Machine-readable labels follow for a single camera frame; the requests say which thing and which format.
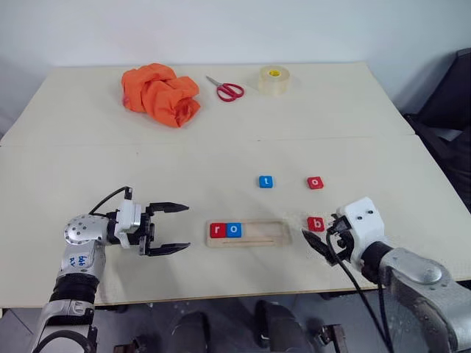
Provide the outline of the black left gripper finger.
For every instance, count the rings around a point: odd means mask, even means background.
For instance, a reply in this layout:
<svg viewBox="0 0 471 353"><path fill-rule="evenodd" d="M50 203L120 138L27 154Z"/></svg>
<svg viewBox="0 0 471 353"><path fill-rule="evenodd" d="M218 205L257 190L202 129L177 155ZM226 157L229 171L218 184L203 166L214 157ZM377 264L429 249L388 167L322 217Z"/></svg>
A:
<svg viewBox="0 0 471 353"><path fill-rule="evenodd" d="M191 244L190 243L168 243L163 244L160 247L150 248L146 247L146 256L149 257L159 257L174 254L176 252L187 249Z"/></svg>
<svg viewBox="0 0 471 353"><path fill-rule="evenodd" d="M189 210L189 206L174 202L152 202L147 206L147 214L153 216L157 212L178 213Z"/></svg>

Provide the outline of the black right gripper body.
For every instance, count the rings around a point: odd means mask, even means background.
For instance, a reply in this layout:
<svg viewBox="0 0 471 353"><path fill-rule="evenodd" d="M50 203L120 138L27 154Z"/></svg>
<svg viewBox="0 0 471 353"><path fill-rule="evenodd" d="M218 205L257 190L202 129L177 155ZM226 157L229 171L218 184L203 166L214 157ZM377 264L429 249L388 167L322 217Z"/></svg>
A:
<svg viewBox="0 0 471 353"><path fill-rule="evenodd" d="M336 258L336 265L344 260L350 262L354 247L353 237L350 233L350 223L345 215L331 214L331 218L333 220L329 223L329 227L326 231L328 250L332 256ZM340 252L336 252L334 249L331 239L332 236L337 237L336 244L341 249Z"/></svg>

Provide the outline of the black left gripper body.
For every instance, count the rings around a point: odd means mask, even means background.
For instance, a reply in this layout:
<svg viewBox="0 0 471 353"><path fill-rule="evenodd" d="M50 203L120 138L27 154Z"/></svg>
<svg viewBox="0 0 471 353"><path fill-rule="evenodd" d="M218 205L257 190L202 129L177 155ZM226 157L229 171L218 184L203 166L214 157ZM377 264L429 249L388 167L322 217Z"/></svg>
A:
<svg viewBox="0 0 471 353"><path fill-rule="evenodd" d="M141 213L141 224L137 230L139 240L139 254L148 257L154 256L154 250L151 242L154 240L155 225L152 223L152 217L155 215L154 205L149 204L143 213Z"/></svg>

